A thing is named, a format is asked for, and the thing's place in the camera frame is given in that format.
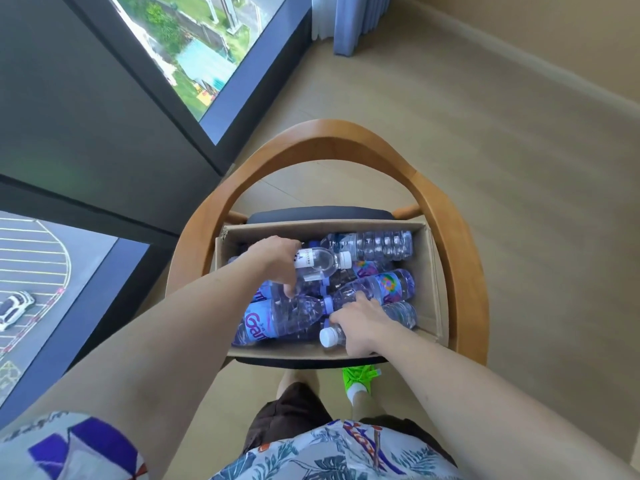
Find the beige wall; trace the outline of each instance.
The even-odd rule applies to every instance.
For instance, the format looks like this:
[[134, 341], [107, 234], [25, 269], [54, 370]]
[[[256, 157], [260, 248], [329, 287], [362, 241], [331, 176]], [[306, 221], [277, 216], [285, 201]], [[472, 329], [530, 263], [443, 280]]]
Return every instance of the beige wall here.
[[640, 0], [421, 0], [640, 102]]

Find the cardboard box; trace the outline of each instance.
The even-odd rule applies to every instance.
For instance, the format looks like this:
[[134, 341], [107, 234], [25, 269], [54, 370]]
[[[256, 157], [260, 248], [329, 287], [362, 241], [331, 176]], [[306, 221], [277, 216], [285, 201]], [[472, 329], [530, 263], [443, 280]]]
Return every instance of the cardboard box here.
[[[271, 235], [279, 235], [300, 241], [322, 239], [331, 232], [363, 232], [371, 230], [409, 230], [413, 236], [412, 258], [396, 263], [407, 269], [415, 281], [415, 296], [409, 300], [418, 313], [416, 333], [447, 346], [449, 324], [442, 320], [438, 284], [436, 279], [436, 249], [431, 230], [421, 222], [378, 220], [324, 220], [292, 221], [269, 224], [226, 226], [220, 237], [211, 263], [214, 271], [224, 266], [228, 259], [238, 255], [238, 246], [254, 243]], [[265, 360], [340, 360], [347, 358], [343, 347], [325, 349], [320, 343], [290, 343], [262, 340], [254, 346], [231, 347], [229, 357]]]

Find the car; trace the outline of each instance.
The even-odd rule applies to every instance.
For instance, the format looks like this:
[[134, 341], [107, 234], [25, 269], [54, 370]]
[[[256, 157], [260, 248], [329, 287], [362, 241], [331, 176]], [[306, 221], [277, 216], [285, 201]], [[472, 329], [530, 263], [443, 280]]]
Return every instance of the car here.
[[0, 305], [0, 331], [11, 327], [36, 302], [27, 291], [16, 291]]

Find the curtain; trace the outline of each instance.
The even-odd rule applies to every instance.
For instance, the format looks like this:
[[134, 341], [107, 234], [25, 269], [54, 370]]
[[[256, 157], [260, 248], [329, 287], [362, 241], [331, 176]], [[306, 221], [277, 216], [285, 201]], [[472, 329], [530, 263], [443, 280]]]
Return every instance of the curtain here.
[[361, 34], [378, 26], [390, 0], [311, 0], [311, 39], [333, 37], [333, 53], [350, 56]]

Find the white bottle cap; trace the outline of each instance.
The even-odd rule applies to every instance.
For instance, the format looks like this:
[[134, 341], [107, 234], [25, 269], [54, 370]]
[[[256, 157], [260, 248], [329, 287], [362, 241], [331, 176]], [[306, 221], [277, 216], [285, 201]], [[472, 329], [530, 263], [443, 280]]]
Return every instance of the white bottle cap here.
[[323, 347], [329, 348], [338, 345], [338, 332], [332, 327], [320, 330], [320, 343]]
[[330, 296], [325, 296], [324, 300], [324, 309], [327, 315], [331, 315], [333, 313], [333, 298]]
[[341, 251], [338, 254], [338, 267], [340, 269], [349, 269], [351, 268], [351, 253], [348, 251]]

